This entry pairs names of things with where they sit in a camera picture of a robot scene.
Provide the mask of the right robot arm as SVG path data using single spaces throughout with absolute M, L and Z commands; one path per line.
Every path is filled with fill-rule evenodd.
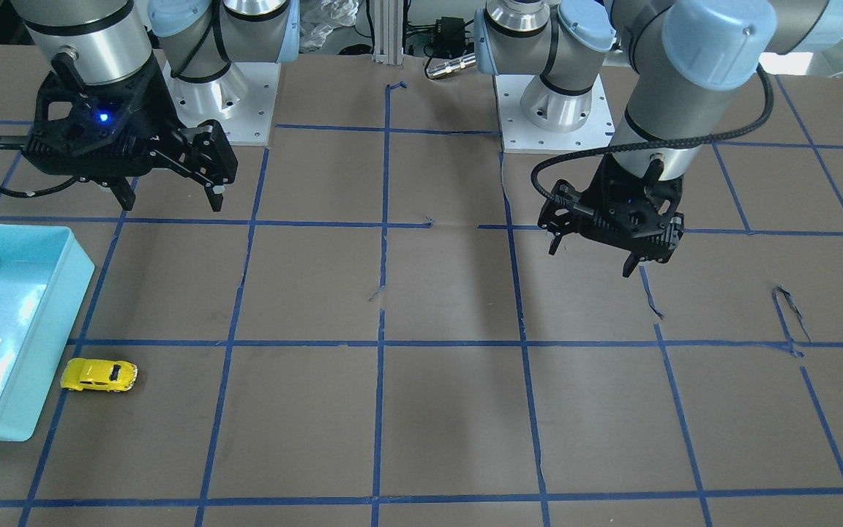
M 241 63 L 291 62 L 298 1 L 15 1 L 50 64 L 21 154 L 38 171 L 93 182 L 124 210 L 131 180 L 168 169 L 199 184 L 211 210 L 235 181 L 224 124 L 257 110 Z

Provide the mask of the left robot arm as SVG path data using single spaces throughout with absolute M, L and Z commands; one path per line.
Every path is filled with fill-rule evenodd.
M 843 1 L 488 1 L 473 18 L 477 67 L 531 75 L 539 99 L 589 103 L 619 47 L 638 81 L 605 147 L 536 165 L 549 253 L 578 233 L 642 261 L 670 260 L 683 236 L 683 176 L 706 144 L 759 129 L 773 110 L 763 53 L 821 51 L 843 39 Z

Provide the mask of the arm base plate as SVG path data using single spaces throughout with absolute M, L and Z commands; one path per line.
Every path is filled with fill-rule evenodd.
M 268 146 L 281 69 L 277 63 L 234 63 L 208 83 L 173 79 L 169 63 L 163 73 L 178 117 L 188 127 L 215 119 L 232 146 Z
M 578 96 L 552 92 L 536 75 L 494 77 L 503 151 L 564 154 L 609 146 L 615 134 L 600 77 Z

